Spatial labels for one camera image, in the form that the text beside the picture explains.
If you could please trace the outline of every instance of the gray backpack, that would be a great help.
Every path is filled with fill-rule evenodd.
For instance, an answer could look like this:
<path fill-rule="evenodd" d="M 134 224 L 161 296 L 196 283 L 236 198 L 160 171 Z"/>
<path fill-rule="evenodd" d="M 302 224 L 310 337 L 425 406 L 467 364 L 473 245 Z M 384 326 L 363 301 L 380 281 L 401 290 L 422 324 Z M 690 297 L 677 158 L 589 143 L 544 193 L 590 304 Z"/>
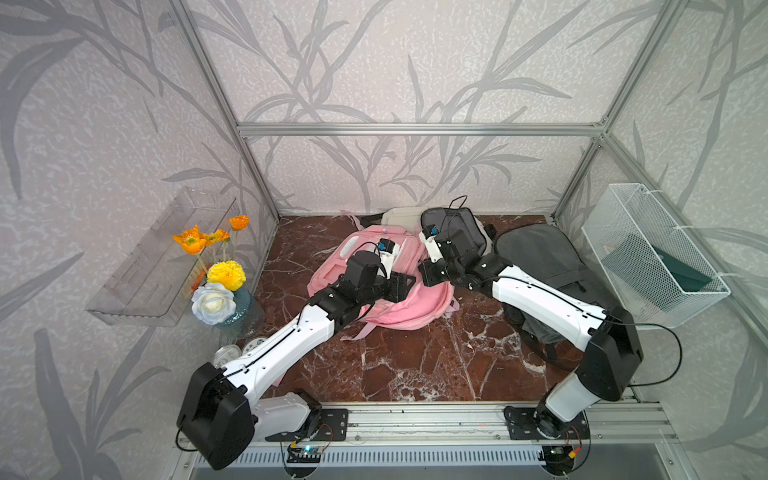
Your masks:
<path fill-rule="evenodd" d="M 612 310 L 618 300 L 600 278 L 581 262 L 571 242 L 557 227 L 529 225 L 503 233 L 494 251 L 547 285 L 582 302 Z M 545 362 L 570 370 L 558 362 L 554 347 L 565 338 L 538 319 L 512 305 L 504 305 L 507 320 L 520 333 L 521 341 Z M 538 343 L 545 345 L 542 352 Z"/>

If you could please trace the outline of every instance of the clear acrylic shelf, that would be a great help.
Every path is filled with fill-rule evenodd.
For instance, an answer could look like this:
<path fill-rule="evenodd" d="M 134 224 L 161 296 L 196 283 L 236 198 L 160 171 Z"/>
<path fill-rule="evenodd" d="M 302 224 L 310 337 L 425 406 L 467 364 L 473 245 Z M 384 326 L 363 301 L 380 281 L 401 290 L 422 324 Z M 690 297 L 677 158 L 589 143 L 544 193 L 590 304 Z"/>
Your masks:
<path fill-rule="evenodd" d="M 235 197 L 184 188 L 85 309 L 109 325 L 176 325 L 204 272 L 172 235 L 195 225 L 200 232 L 229 231 L 228 220 L 239 214 Z M 203 259 L 222 244 L 206 248 Z"/>

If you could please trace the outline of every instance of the white wire basket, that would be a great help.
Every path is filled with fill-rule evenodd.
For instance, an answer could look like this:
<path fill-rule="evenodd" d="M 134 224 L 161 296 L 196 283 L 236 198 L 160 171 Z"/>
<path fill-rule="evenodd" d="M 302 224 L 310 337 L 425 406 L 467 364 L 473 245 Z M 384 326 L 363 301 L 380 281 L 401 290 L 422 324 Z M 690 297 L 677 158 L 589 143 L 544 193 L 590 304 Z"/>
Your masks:
<path fill-rule="evenodd" d="M 611 184 L 581 228 L 636 323 L 674 328 L 730 295 L 720 274 L 642 184 Z"/>

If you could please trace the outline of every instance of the metal vent grille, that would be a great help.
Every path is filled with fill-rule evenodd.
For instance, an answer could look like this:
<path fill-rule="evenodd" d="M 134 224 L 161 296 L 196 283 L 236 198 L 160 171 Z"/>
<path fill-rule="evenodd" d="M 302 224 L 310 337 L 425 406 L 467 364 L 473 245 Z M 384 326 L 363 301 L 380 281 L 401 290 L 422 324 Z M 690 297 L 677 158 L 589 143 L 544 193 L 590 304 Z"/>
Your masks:
<path fill-rule="evenodd" d="M 413 467 L 447 465 L 543 465 L 537 445 L 334 446 L 320 465 L 329 467 Z M 249 447 L 228 468 L 282 467 L 279 447 Z M 198 456 L 197 467 L 208 463 Z"/>

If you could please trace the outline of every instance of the marble floor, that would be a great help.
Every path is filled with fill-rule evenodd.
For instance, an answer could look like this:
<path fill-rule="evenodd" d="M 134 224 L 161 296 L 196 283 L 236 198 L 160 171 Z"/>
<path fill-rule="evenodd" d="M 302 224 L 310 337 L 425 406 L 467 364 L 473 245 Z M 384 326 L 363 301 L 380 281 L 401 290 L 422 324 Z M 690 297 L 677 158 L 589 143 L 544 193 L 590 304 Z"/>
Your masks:
<path fill-rule="evenodd" d="M 499 233 L 542 216 L 480 217 Z M 269 336 L 299 313 L 314 270 L 356 231 L 347 217 L 284 217 L 261 276 L 257 299 L 266 312 L 258 336 Z M 266 397 L 303 389 L 321 402 L 539 400 L 568 372 L 546 365 L 507 324 L 502 305 L 456 289 L 461 309 L 414 331 L 378 327 L 365 339 L 336 335 L 305 355 Z M 349 325 L 353 336 L 362 322 Z M 558 346 L 566 365 L 581 352 Z"/>

